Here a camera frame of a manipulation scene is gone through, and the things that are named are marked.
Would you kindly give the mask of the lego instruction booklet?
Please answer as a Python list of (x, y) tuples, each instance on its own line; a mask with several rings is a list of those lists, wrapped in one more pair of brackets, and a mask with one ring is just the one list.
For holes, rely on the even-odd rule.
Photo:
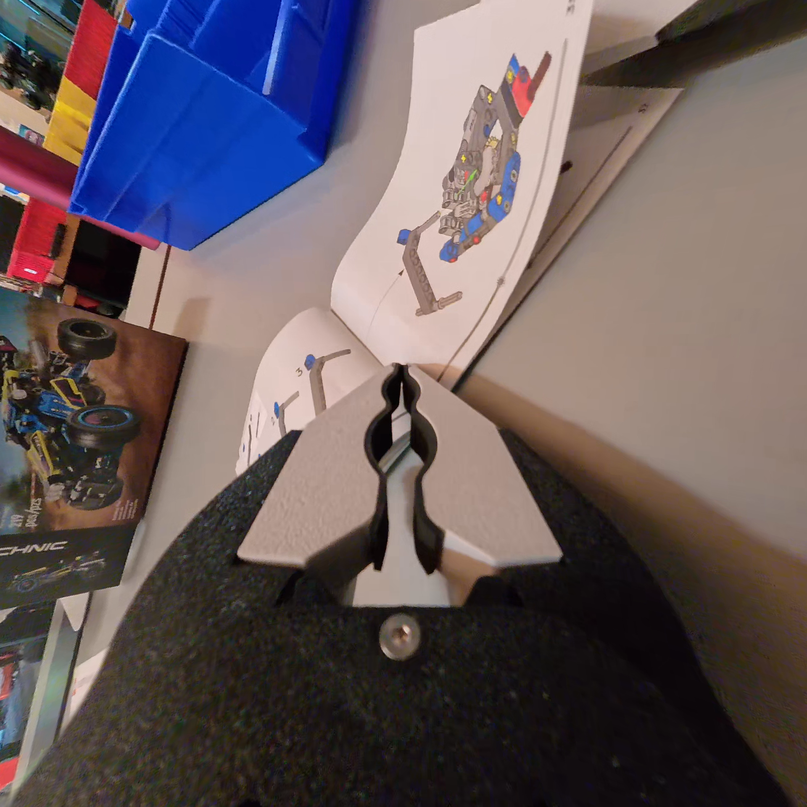
[(415, 30), (396, 170), (328, 308), (258, 367), (236, 475), (382, 365), (454, 388), (681, 88), (580, 85), (592, 2), (480, 2)]

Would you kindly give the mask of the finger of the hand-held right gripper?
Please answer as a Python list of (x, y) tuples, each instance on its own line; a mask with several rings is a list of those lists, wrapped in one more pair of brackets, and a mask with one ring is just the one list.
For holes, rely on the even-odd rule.
[(805, 1), (595, 2), (581, 83), (682, 86), (805, 33)]

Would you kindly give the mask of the maroon bottle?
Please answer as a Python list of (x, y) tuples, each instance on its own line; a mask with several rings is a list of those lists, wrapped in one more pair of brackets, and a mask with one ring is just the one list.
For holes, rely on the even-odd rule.
[(68, 211), (82, 168), (1, 127), (1, 182)]

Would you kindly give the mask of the lego set box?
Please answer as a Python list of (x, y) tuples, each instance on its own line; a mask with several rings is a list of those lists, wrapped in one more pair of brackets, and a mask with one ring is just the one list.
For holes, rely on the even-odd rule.
[(119, 585), (187, 342), (2, 289), (1, 605)]

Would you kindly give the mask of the yellow storage bin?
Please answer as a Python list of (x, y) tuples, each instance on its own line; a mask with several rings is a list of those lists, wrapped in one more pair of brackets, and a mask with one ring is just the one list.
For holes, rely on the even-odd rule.
[(43, 144), (46, 151), (75, 167), (82, 163), (103, 74), (93, 79), (82, 76), (76, 84), (67, 76), (62, 78)]

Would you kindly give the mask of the black toy car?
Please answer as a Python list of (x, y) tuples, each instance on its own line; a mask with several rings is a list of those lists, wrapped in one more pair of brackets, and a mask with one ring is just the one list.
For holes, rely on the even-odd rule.
[(22, 103), (34, 111), (45, 108), (41, 77), (41, 71), (17, 45), (5, 43), (1, 56), (2, 87), (17, 92)]

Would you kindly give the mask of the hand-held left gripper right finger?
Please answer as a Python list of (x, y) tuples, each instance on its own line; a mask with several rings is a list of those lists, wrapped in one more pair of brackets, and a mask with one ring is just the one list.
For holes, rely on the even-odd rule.
[(562, 549), (499, 429), (417, 367), (402, 368), (416, 477), (413, 537), (427, 573), (464, 604), (477, 582), (557, 563)]

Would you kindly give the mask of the red storage bin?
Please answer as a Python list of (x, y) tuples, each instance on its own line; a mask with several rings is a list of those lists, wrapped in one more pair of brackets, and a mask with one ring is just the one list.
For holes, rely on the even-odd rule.
[(118, 27), (99, 2), (82, 3), (63, 77), (93, 100), (98, 99)]
[(55, 264), (64, 246), (68, 215), (37, 198), (30, 197), (17, 230), (6, 274), (18, 280), (60, 287), (64, 278)]

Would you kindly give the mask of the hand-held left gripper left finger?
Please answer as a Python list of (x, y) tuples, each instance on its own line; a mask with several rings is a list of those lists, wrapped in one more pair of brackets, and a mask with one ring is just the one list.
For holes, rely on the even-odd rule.
[(358, 576), (379, 568), (388, 546), (383, 460), (395, 443), (402, 377), (398, 363), (381, 368), (305, 427), (238, 560), (303, 572), (339, 603), (353, 604)]

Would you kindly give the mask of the toy box with red print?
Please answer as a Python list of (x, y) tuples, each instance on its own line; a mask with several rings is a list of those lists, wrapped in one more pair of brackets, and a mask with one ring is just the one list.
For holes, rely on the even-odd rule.
[(87, 596), (2, 611), (2, 802), (22, 786), (57, 739), (66, 719)]

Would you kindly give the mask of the blue plastic storage bin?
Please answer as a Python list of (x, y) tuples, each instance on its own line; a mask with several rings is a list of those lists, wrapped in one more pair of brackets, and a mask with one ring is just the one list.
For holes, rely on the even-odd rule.
[(330, 43), (344, 43), (356, 2), (130, 1), (130, 31), (156, 33), (258, 94), (312, 90)]
[(197, 247), (323, 165), (315, 87), (266, 97), (119, 26), (69, 212)]

